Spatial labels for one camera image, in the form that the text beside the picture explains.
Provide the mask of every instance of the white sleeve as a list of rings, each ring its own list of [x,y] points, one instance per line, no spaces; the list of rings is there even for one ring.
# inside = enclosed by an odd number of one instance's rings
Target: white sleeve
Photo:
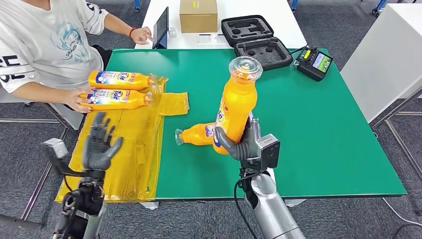
[[[39,75],[28,64],[27,59],[18,55],[0,39],[0,82],[3,88],[14,92],[28,82],[40,82]]]
[[[104,30],[104,19],[108,12],[85,0],[74,1],[84,30],[90,34],[100,35]]]

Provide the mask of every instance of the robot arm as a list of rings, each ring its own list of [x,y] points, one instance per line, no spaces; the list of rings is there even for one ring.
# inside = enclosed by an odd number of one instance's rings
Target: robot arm
[[[113,145],[110,145],[114,127],[107,133],[109,119],[103,124],[104,116],[104,112],[96,115],[91,133],[85,141],[82,172],[71,170],[60,160],[68,153],[62,140],[53,138],[42,143],[54,169],[60,175],[82,178],[78,188],[76,190],[69,188],[71,192],[63,198],[62,213],[56,224],[53,239],[94,239],[98,234],[105,213],[103,183],[106,170],[123,143],[123,138],[119,137]],[[86,213],[89,218],[76,215],[77,211]]]
[[[220,127],[215,128],[215,135],[229,154],[240,161],[240,177],[246,178],[240,180],[240,187],[245,192],[246,202],[254,210],[264,238],[305,239],[277,192],[275,182],[265,171],[267,168],[277,167],[279,140],[272,134],[261,137],[258,119],[252,114],[246,123],[240,143],[236,144],[227,138]]]

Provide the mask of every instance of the yellow plastic bag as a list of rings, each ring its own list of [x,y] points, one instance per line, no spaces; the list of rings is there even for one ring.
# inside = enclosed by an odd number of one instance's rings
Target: yellow plastic bag
[[[162,116],[186,115],[189,110],[188,93],[164,93],[159,113]]]
[[[116,126],[114,135],[124,137],[122,148],[111,160],[111,166],[105,174],[103,189],[106,202],[144,202],[155,197],[163,134],[163,116],[159,114],[159,107],[165,81],[166,78],[159,80],[151,107],[105,111],[106,118],[110,118],[110,125]],[[82,150],[95,114],[92,112],[87,115],[73,151],[69,167],[75,171],[83,170]],[[72,189],[77,188],[79,180],[67,177]],[[55,201],[61,202],[68,192],[63,182]]]

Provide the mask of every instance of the bottle cap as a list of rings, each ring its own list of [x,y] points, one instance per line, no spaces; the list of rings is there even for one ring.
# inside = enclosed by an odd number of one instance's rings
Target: bottle cap
[[[145,102],[145,105],[147,106],[152,105],[152,103],[154,102],[153,97],[152,97],[152,92],[148,92],[145,94],[144,102]]]
[[[177,145],[182,145],[184,143],[183,139],[182,139],[182,132],[183,131],[181,129],[179,129],[179,128],[176,129],[175,138],[176,138],[176,144]]]
[[[158,82],[158,76],[154,74],[149,74],[148,77],[148,86],[149,87],[156,87]]]
[[[252,57],[239,56],[228,65],[231,76],[239,83],[249,84],[262,75],[261,64]]]

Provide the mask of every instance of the tablet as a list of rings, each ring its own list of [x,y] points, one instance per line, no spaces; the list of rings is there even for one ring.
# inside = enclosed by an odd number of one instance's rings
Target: tablet
[[[152,49],[167,48],[167,32],[169,31],[169,7],[166,7],[154,25]]]

